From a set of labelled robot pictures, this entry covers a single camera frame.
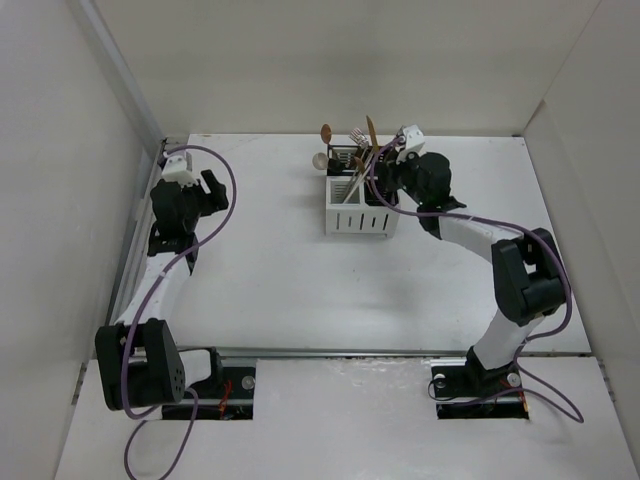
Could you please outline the silver fork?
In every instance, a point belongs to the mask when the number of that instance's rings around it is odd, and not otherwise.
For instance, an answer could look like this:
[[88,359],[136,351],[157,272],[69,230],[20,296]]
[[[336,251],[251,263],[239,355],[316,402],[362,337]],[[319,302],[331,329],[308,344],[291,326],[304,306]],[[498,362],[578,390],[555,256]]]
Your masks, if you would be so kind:
[[354,128],[350,133],[349,133],[349,138],[351,141],[353,141],[357,146],[360,142],[362,141],[368,141],[367,137],[364,135],[364,133],[362,132],[361,129],[359,128]]

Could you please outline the gold knife dark handle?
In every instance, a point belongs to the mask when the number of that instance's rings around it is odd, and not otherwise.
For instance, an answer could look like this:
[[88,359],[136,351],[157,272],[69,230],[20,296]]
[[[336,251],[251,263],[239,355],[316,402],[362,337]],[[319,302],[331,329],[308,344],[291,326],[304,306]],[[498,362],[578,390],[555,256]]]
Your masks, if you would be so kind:
[[375,129],[373,120],[369,115],[366,116],[366,122],[367,122],[369,138],[371,141],[371,154],[375,155],[379,152],[379,149],[380,149],[378,139],[377,139],[376,129]]

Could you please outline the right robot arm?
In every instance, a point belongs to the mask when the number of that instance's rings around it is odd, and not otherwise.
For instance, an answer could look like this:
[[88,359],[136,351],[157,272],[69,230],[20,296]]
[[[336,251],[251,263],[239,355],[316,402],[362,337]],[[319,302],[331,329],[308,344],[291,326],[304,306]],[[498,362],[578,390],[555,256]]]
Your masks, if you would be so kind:
[[435,372],[436,396],[515,394],[508,378],[520,375],[516,360],[528,341],[538,338],[537,326],[559,309],[572,312],[571,287],[553,235],[471,214],[453,196],[450,162],[439,153],[386,148],[373,157],[370,171],[380,202],[403,191],[415,202],[412,214],[424,231],[478,255],[492,269],[496,314],[463,365]]

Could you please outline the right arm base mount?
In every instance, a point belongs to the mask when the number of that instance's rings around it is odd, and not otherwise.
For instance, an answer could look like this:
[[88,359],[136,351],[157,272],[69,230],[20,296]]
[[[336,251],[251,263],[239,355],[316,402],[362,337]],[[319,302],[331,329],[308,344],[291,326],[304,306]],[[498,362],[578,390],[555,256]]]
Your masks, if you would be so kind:
[[528,420],[522,380],[514,366],[481,379],[467,365],[434,365],[428,394],[439,420]]

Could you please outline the gold fork dark handle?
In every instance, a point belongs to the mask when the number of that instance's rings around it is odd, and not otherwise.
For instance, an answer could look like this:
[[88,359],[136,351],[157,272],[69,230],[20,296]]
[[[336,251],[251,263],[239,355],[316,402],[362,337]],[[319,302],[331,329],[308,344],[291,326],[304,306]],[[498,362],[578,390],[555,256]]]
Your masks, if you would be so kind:
[[358,144],[358,149],[356,151],[356,156],[360,159],[364,158],[367,152],[370,149],[370,144],[368,141],[362,141]]

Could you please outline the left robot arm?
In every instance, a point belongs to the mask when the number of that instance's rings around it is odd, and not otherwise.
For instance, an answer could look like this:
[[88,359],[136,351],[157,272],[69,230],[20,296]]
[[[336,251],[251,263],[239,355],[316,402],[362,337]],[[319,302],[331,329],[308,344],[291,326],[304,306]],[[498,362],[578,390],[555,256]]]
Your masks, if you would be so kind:
[[181,352],[168,325],[177,297],[198,257],[200,218],[229,207],[226,187],[212,171],[190,185],[161,179],[151,190],[152,223],[142,281],[128,307],[98,329],[95,349],[107,407],[122,410],[176,404],[192,387],[201,396],[223,387],[224,368],[213,347]]

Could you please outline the silver metal chopstick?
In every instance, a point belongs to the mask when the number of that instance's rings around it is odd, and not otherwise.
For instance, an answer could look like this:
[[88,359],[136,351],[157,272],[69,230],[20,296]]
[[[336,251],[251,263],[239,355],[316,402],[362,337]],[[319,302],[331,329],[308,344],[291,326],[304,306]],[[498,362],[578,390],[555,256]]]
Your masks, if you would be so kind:
[[355,157],[354,161],[354,176],[350,181],[347,192],[343,198],[344,204],[347,204],[351,200],[355,192],[359,189],[360,184],[366,179],[367,175],[367,167],[365,166],[365,163],[359,157]]
[[346,192],[343,204],[346,204],[350,200],[350,198],[353,196],[353,192],[357,189],[357,184],[361,176],[361,173],[362,172],[358,170],[354,170],[352,177],[349,180],[349,183],[347,184],[348,187],[347,187],[347,192]]

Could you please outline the white ceramic soup spoon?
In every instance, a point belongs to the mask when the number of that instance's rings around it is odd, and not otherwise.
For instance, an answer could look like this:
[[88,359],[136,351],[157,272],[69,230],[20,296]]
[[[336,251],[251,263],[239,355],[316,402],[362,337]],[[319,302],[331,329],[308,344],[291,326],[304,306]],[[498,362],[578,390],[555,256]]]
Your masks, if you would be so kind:
[[320,171],[339,171],[340,162],[330,158],[323,152],[316,153],[312,158],[312,165]]

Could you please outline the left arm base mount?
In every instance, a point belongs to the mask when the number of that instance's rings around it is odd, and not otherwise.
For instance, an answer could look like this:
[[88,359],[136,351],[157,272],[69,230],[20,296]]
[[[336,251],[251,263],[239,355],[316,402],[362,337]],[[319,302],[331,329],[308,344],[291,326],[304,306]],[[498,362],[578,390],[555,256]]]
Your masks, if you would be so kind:
[[256,361],[226,358],[215,348],[180,352],[186,386],[198,396],[197,420],[252,420],[257,383]]

